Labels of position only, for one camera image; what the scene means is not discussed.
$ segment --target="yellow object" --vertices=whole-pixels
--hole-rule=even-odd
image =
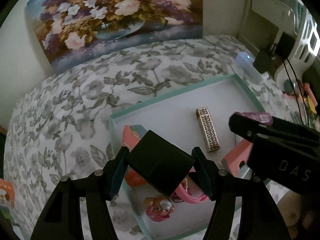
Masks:
[[[315,105],[313,104],[313,102],[312,102],[312,100],[311,100],[311,98],[310,98],[309,96],[308,96],[308,104],[309,104],[309,106],[310,106],[311,111],[312,111],[314,114],[316,114],[317,111],[316,111]]]

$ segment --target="bed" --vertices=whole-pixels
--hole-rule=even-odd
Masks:
[[[247,51],[245,46],[226,35],[144,44],[49,77],[27,93],[13,111],[4,154],[4,178],[16,193],[13,216],[27,235],[61,176],[87,177],[114,157],[108,119],[120,109],[237,73],[267,112],[292,121],[294,113],[271,78],[255,85],[237,67],[235,57],[241,51]],[[276,202],[287,191],[273,181],[268,189]],[[119,239],[146,239],[122,190],[108,208]],[[81,214],[84,237],[91,239],[85,199]],[[236,230],[230,238],[236,239]]]

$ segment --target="purple object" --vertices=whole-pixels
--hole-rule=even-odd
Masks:
[[[252,120],[263,123],[264,125],[272,125],[273,124],[272,115],[269,113],[265,113],[265,112],[242,112],[242,113],[235,112],[235,114],[245,116],[245,117],[250,118]]]

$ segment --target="white lettering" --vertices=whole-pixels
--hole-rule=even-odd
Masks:
[[[294,175],[296,175],[296,177],[297,177],[297,175],[298,175],[298,169],[299,169],[299,166],[295,167],[294,170],[291,171],[290,175],[291,175],[291,174],[294,174]]]
[[[280,163],[279,170],[280,171],[285,171],[285,169],[288,167],[288,162],[286,160],[282,160]]]
[[[304,173],[304,175],[306,176],[305,178],[302,178],[303,181],[306,181],[307,179],[309,179],[309,175],[307,174],[308,173],[311,173],[311,170],[306,170],[306,172]]]

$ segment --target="rectangular patterned object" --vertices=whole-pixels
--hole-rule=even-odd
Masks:
[[[214,152],[220,149],[216,130],[207,107],[196,109],[197,119],[204,137],[205,148],[207,152]]]

